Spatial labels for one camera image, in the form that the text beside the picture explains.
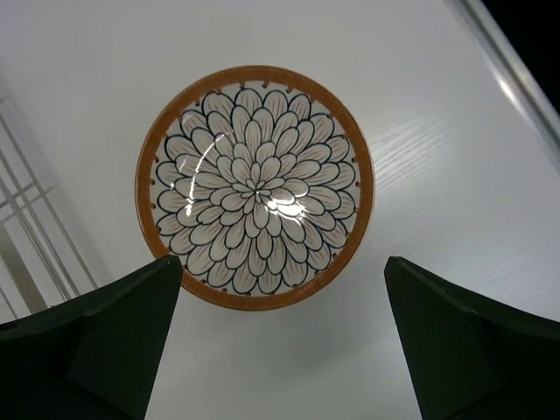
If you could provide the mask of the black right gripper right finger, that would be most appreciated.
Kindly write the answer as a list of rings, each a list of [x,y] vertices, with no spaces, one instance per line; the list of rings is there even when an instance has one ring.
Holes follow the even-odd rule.
[[[388,299],[424,419],[557,419],[559,324],[391,256]]]

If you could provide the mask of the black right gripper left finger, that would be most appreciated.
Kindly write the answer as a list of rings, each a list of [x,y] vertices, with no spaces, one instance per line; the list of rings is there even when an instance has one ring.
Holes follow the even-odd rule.
[[[178,300],[168,255],[1,326],[3,419],[143,419]]]

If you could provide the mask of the floral plate with orange rim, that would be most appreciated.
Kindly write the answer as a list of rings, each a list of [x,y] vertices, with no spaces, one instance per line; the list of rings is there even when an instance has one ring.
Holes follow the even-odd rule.
[[[177,94],[143,142],[136,213],[156,257],[208,303],[269,311],[325,288],[375,202],[367,142],[342,102],[277,66],[211,73]]]

